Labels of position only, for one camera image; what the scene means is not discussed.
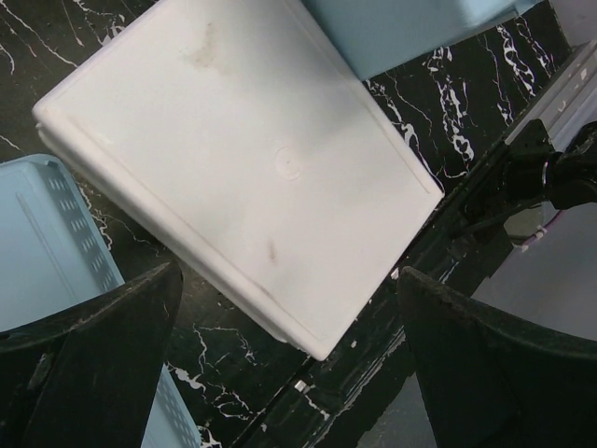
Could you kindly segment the light blue perforated basket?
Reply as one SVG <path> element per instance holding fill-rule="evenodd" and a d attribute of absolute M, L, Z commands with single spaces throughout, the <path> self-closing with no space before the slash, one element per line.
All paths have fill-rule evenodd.
<path fill-rule="evenodd" d="M 1 334 L 127 282 L 60 160 L 31 155 L 2 164 Z M 138 447 L 200 443 L 164 359 Z"/>

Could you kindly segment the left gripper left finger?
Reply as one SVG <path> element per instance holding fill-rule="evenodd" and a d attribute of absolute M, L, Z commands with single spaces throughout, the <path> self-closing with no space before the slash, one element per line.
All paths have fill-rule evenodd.
<path fill-rule="evenodd" d="M 181 295 L 170 261 L 2 332 L 2 446 L 140 446 Z"/>

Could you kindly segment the dark blue perforated basket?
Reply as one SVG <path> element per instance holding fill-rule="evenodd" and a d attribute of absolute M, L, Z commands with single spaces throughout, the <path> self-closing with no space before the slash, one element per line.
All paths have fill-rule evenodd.
<path fill-rule="evenodd" d="M 536 2 L 314 0 L 303 5 L 355 75 L 365 80 L 517 18 Z"/>

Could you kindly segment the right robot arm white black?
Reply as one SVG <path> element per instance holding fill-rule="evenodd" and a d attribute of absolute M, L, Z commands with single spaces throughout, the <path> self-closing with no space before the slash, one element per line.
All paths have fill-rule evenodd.
<path fill-rule="evenodd" d="M 509 146 L 501 191 L 512 205 L 550 202 L 557 210 L 568 210 L 595 203 L 596 123 L 582 126 L 568 147 L 557 151 L 543 122 L 530 121 L 522 141 Z"/>

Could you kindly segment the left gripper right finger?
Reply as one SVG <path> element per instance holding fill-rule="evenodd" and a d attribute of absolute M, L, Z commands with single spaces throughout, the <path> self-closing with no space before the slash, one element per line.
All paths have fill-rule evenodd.
<path fill-rule="evenodd" d="M 397 298 L 439 447 L 593 447 L 596 343 L 407 267 Z"/>

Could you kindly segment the white perforated basket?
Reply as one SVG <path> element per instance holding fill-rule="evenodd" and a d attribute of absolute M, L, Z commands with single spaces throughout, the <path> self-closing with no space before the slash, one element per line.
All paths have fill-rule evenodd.
<path fill-rule="evenodd" d="M 443 196 L 299 1 L 160 1 L 33 114 L 60 158 L 318 360 Z"/>

